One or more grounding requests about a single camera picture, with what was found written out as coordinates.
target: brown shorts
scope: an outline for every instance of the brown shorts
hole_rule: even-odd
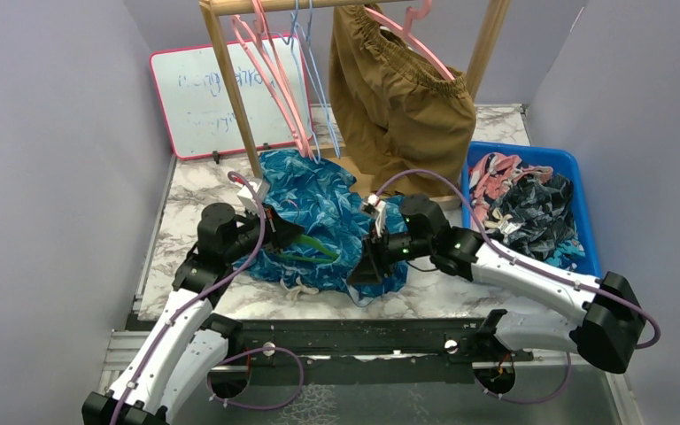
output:
[[[347,153],[363,174],[374,176],[371,190],[412,168],[434,171],[459,186],[475,107],[465,74],[450,70],[454,81],[444,80],[407,43],[381,30],[364,6],[335,8],[329,98]],[[424,174],[403,177],[388,191],[420,192],[452,194]]]

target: marble surface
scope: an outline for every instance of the marble surface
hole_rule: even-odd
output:
[[[528,145],[520,110],[519,105],[479,106],[474,140]],[[318,139],[330,143],[323,112],[315,109],[313,117]],[[144,287],[140,320],[154,321],[160,316],[174,272],[196,240],[202,209],[213,202],[227,202],[243,211],[236,197],[238,188],[226,177],[231,170],[247,177],[252,175],[245,155],[224,158],[219,165],[211,159],[176,164]],[[451,224],[461,225],[459,210],[447,215]],[[431,267],[427,259],[417,259],[414,264]],[[379,297],[363,308],[340,292],[302,294],[295,301],[287,295],[277,283],[256,281],[241,274],[231,283],[215,311],[234,319],[483,317],[495,308],[518,313],[544,311],[542,306],[500,288],[412,268],[400,292]]]

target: blue plastic bin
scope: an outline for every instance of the blue plastic bin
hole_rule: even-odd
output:
[[[505,155],[519,155],[523,161],[532,166],[550,166],[555,173],[567,177],[574,183],[574,193],[572,194],[572,214],[575,216],[577,233],[580,235],[580,243],[585,249],[585,258],[579,259],[577,273],[592,274],[602,277],[596,243],[593,239],[588,206],[585,203],[585,192],[583,190],[583,179],[580,177],[580,167],[577,160],[569,152],[560,149],[537,148],[534,146],[517,146],[513,144],[490,143],[490,142],[471,142],[467,150],[466,167],[462,170],[462,188],[465,196],[470,199],[468,188],[469,176],[468,169],[475,166],[481,158],[492,152],[499,152]],[[470,213],[467,208],[462,209],[463,226],[470,226]]]

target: clothing tag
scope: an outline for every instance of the clothing tag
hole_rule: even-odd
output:
[[[509,235],[521,227],[522,227],[521,223],[512,223],[511,221],[504,221],[499,225],[498,229],[502,235]]]

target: black wire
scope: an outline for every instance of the black wire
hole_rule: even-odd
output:
[[[439,269],[436,268],[436,267],[434,267],[434,268],[429,268],[429,269],[424,270],[424,269],[422,269],[422,268],[418,268],[418,267],[414,266],[414,265],[413,265],[410,261],[408,261],[408,260],[406,260],[406,264],[407,264],[408,266],[410,266],[410,267],[412,267],[412,268],[418,270],[419,272],[424,272],[424,273],[428,273],[428,272],[436,272],[437,270],[439,270]]]

